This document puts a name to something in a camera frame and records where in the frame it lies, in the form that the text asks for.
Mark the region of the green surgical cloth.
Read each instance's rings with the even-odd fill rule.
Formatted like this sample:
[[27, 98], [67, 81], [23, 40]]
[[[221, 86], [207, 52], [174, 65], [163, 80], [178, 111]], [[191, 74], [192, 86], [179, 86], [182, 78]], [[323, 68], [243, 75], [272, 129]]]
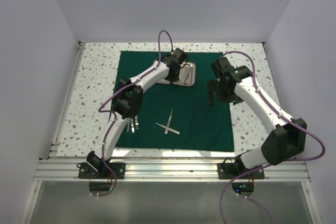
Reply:
[[[234, 137], [230, 105], [216, 102], [208, 104], [207, 80], [215, 75], [211, 63], [221, 54], [217, 52], [188, 53], [190, 62], [196, 64], [195, 84], [191, 87], [155, 84], [143, 95], [138, 114], [139, 129], [132, 133], [124, 130], [116, 146], [124, 148], [160, 148], [201, 151], [234, 150]], [[173, 109], [170, 128], [175, 134], [156, 125], [167, 125]]]

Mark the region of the steel scalpel handle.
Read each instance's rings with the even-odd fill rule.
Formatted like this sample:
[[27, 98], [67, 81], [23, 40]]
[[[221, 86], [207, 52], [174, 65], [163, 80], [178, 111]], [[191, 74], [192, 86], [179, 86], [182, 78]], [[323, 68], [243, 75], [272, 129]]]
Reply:
[[163, 124], [156, 123], [156, 125], [158, 125], [158, 126], [164, 128], [164, 129], [167, 130], [167, 131], [173, 132], [173, 133], [175, 133], [175, 134], [180, 134], [179, 131], [177, 131], [177, 130], [175, 130], [175, 129], [172, 129], [172, 128], [168, 127], [168, 126], [165, 126], [165, 125], [163, 125]]
[[[171, 110], [171, 113], [170, 113], [170, 115], [169, 115], [169, 119], [168, 119], [168, 121], [167, 121], [167, 125], [166, 125], [166, 127], [168, 127], [168, 128], [170, 127], [170, 124], [171, 124], [172, 114], [173, 114], [173, 109]], [[168, 134], [168, 132], [169, 132], [169, 130], [165, 129], [164, 134]]]

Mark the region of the steel scissors small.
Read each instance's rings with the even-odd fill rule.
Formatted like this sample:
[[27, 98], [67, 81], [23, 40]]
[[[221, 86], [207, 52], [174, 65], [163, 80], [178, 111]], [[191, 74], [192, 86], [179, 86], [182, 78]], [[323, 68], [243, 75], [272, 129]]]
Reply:
[[131, 120], [131, 131], [132, 131], [132, 133], [135, 133], [138, 129], [139, 129], [139, 121], [138, 121], [138, 116], [136, 115]]

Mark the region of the steel forceps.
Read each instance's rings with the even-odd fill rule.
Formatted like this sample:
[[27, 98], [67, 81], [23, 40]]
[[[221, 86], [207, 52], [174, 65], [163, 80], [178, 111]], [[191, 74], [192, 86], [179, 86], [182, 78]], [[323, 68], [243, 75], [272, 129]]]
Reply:
[[182, 78], [182, 84], [185, 85], [189, 82], [189, 77], [192, 73], [192, 67], [187, 67], [185, 68], [185, 72]]

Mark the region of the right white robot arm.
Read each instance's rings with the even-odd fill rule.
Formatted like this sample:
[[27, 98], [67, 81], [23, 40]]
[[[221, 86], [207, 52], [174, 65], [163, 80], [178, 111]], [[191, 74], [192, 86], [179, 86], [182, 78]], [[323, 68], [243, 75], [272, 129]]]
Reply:
[[262, 88], [246, 67], [234, 68], [228, 63], [211, 64], [216, 76], [207, 82], [208, 102], [214, 104], [214, 96], [220, 102], [234, 105], [245, 102], [259, 118], [268, 133], [264, 143], [235, 159], [234, 172], [246, 178], [253, 168], [261, 165], [278, 165], [304, 151], [307, 124], [284, 112], [268, 96], [261, 96]]

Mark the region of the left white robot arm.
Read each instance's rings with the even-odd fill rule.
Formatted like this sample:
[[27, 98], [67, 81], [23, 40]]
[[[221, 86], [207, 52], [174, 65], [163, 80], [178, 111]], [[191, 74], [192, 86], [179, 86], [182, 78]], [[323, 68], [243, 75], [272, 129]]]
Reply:
[[159, 57], [152, 66], [137, 76], [119, 80], [117, 91], [98, 110], [103, 113], [105, 105], [111, 102], [111, 109], [108, 111], [111, 118], [100, 151], [91, 151], [87, 155], [90, 171], [97, 178], [104, 178], [112, 171], [107, 160], [111, 158], [126, 125], [139, 114], [144, 93], [161, 79], [169, 83], [177, 81], [181, 64], [187, 59], [186, 53], [174, 51], [163, 58]]

